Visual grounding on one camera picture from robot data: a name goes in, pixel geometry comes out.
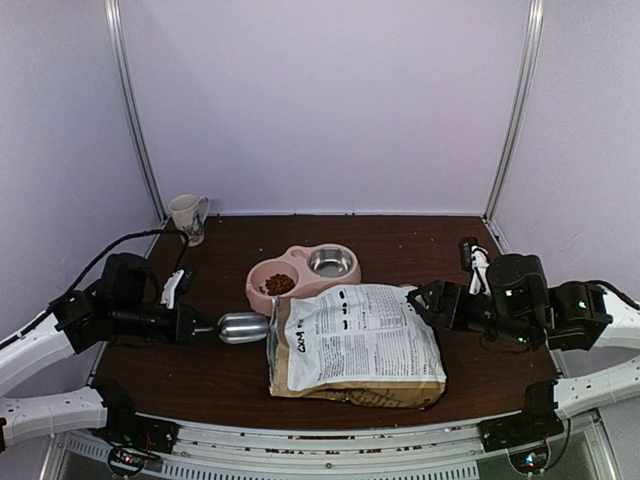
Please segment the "dog food bag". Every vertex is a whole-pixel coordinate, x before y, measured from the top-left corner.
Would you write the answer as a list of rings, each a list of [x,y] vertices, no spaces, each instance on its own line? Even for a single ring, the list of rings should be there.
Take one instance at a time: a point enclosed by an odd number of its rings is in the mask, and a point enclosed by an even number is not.
[[[271,395],[392,409],[437,403],[447,386],[439,345],[408,293],[338,285],[275,300],[267,337]]]

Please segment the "pink double pet bowl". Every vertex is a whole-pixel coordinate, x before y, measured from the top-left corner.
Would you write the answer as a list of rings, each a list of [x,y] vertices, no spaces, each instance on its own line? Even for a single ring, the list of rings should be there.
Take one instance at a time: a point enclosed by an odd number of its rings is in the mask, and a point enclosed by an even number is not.
[[[320,244],[312,247],[294,245],[279,257],[257,263],[249,271],[245,282],[245,294],[252,310],[269,314],[273,288],[267,281],[276,275],[284,275],[293,288],[278,296],[284,298],[313,297],[327,288],[361,282],[361,268],[356,254],[344,245]]]

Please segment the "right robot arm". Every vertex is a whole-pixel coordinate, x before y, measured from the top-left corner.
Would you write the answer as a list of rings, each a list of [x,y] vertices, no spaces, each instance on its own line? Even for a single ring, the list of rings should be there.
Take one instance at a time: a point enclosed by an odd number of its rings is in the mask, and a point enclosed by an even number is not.
[[[639,305],[607,282],[551,287],[535,255],[469,259],[466,266],[469,286],[435,281],[408,293],[409,304],[426,324],[515,341],[528,350],[639,347]],[[550,424],[561,426],[575,414],[638,394],[638,358],[579,377],[539,382],[527,388],[512,430],[530,442]]]

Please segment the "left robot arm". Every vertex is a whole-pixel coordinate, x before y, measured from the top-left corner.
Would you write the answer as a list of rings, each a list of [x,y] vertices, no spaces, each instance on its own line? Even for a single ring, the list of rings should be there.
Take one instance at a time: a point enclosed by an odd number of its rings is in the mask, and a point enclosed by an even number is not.
[[[37,398],[8,394],[45,368],[120,335],[178,345],[213,341],[217,326],[179,300],[195,275],[194,269],[182,268],[160,284],[145,258],[112,254],[98,280],[53,300],[31,323],[3,339],[1,446],[83,429],[123,444],[137,442],[143,421],[115,381]]]

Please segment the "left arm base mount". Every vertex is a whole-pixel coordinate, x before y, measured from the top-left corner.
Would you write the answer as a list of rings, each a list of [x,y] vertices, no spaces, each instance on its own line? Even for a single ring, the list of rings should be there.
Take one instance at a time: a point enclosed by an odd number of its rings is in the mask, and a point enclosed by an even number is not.
[[[90,432],[110,446],[107,467],[118,479],[130,479],[149,463],[160,462],[161,454],[173,452],[177,423],[140,414],[134,400],[113,380],[91,388],[99,394],[107,418],[104,426]]]

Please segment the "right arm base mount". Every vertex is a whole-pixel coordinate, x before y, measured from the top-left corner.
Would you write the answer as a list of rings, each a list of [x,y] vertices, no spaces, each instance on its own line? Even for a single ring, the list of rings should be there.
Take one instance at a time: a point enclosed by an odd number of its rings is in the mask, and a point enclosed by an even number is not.
[[[478,424],[486,453],[505,450],[511,467],[532,477],[552,464],[549,440],[565,433],[564,422],[555,413],[517,413]]]

